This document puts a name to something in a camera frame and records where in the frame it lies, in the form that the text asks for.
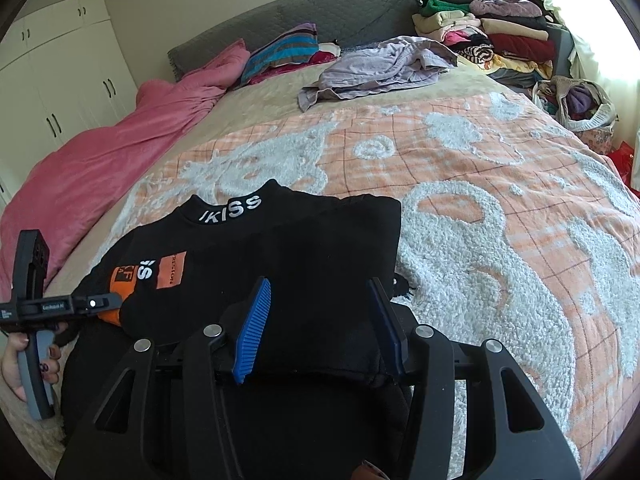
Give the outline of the left hand dark nails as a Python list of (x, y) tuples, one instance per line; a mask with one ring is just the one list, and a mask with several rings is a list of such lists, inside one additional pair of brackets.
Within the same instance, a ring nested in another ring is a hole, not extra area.
[[(1, 360), (2, 377), (15, 396), (22, 402), (27, 402), (27, 398), (21, 380), (20, 367), (18, 366), (18, 354), (27, 348), (28, 343), (29, 338), (26, 334), (10, 333)], [(51, 344), (48, 349), (47, 359), (40, 365), (41, 377), (50, 385), (55, 385), (60, 380), (61, 356), (60, 347), (57, 344)]]

